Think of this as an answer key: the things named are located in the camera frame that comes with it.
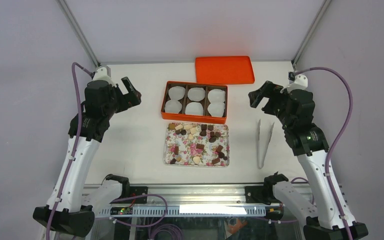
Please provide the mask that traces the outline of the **dark oval chocolate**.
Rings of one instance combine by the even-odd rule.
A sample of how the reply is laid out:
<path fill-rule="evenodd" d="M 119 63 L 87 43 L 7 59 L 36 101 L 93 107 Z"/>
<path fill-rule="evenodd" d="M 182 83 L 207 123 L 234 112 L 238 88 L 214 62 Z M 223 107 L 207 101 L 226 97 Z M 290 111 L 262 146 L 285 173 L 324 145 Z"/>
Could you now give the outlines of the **dark oval chocolate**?
<path fill-rule="evenodd" d="M 216 138 L 215 136 L 212 136 L 212 137 L 209 138 L 208 141 L 209 141 L 210 143 L 214 143 L 216 140 L 217 140 L 217 138 Z"/>

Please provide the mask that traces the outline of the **dark round chocolate piece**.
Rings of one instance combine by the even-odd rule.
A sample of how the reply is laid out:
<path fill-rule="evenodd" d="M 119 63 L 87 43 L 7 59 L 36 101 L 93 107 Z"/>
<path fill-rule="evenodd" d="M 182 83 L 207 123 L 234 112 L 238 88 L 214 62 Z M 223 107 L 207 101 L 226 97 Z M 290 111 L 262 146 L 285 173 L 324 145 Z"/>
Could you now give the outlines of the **dark round chocolate piece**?
<path fill-rule="evenodd" d="M 206 130 L 202 130 L 199 135 L 201 137 L 205 137 L 207 135 L 207 131 Z"/>

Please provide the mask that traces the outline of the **brown rectangular chocolate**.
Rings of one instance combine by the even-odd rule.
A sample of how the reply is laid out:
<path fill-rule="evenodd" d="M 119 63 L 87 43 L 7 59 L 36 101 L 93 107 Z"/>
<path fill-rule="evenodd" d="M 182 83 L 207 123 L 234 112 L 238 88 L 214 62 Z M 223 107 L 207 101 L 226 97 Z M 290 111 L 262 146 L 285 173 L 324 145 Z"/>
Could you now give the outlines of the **brown rectangular chocolate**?
<path fill-rule="evenodd" d="M 197 143 L 196 144 L 196 149 L 203 150 L 205 148 L 204 144 Z"/>

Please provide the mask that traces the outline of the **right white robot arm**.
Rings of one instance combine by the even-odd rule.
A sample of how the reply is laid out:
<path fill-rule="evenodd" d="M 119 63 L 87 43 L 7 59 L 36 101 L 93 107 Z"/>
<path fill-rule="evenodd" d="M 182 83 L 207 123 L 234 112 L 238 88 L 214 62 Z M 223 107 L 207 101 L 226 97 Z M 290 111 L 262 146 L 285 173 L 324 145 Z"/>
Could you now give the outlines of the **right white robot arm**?
<path fill-rule="evenodd" d="M 331 147 L 313 122 L 316 105 L 306 89 L 307 82 L 303 75 L 286 87 L 266 81 L 248 94 L 252 108 L 267 99 L 262 111 L 280 121 L 285 141 L 304 170 L 315 200 L 306 200 L 287 177 L 275 173 L 264 179 L 262 202 L 285 204 L 307 240 L 359 240 L 369 231 L 356 220 L 341 193 L 330 162 Z"/>

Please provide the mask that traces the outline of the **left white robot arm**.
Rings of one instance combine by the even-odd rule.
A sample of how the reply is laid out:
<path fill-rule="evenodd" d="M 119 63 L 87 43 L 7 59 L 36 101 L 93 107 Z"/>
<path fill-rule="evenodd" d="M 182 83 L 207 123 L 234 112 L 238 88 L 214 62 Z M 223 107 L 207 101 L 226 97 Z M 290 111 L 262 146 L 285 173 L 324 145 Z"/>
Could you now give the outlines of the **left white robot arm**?
<path fill-rule="evenodd" d="M 107 175 L 98 189 L 83 196 L 92 160 L 111 118 L 141 103 L 141 93 L 127 77 L 121 80 L 127 89 L 127 93 L 122 93 L 108 66 L 100 66 L 88 75 L 91 81 L 85 87 L 85 99 L 77 99 L 77 114 L 69 125 L 60 175 L 46 205 L 36 207 L 33 212 L 34 220 L 45 227 L 46 239 L 51 238 L 51 233 L 86 237 L 104 207 L 114 200 L 125 203 L 131 196 L 129 179 L 114 174 Z"/>

